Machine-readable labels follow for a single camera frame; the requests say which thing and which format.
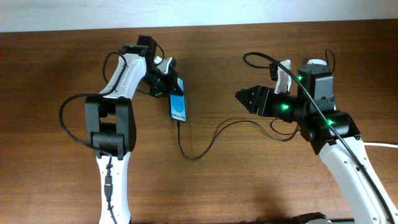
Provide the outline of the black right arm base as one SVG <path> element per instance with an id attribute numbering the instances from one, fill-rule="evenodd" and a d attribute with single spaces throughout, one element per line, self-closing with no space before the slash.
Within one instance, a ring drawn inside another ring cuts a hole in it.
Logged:
<path id="1" fill-rule="evenodd" d="M 292 222 L 293 224 L 355 224 L 354 221 L 332 221 L 320 212 L 293 217 Z"/>

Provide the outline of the white power strip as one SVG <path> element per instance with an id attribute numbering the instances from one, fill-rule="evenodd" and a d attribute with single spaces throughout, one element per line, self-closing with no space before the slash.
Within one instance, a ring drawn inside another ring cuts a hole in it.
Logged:
<path id="1" fill-rule="evenodd" d="M 321 59 L 310 59 L 307 62 L 307 65 L 311 65 L 311 64 L 315 64 L 315 65 L 328 65 L 326 61 L 321 60 Z"/>

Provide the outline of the blue screen smartphone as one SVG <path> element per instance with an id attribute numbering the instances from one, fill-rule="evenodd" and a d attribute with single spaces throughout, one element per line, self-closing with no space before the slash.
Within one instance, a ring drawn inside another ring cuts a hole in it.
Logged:
<path id="1" fill-rule="evenodd" d="M 184 82 L 181 78 L 177 78 L 177 83 L 183 91 L 183 95 L 170 95 L 170 117 L 177 121 L 186 122 L 187 112 L 185 107 Z"/>

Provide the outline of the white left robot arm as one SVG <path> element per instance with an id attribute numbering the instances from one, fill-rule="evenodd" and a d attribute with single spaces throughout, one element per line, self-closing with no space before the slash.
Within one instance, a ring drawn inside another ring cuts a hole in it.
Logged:
<path id="1" fill-rule="evenodd" d="M 127 172 L 137 138 L 132 108 L 137 86 L 147 84 L 155 98 L 183 96 L 176 61 L 156 56 L 157 47 L 147 35 L 139 36 L 135 45 L 124 45 L 117 52 L 119 64 L 106 87 L 85 100 L 86 135 L 101 178 L 100 223 L 131 222 Z"/>

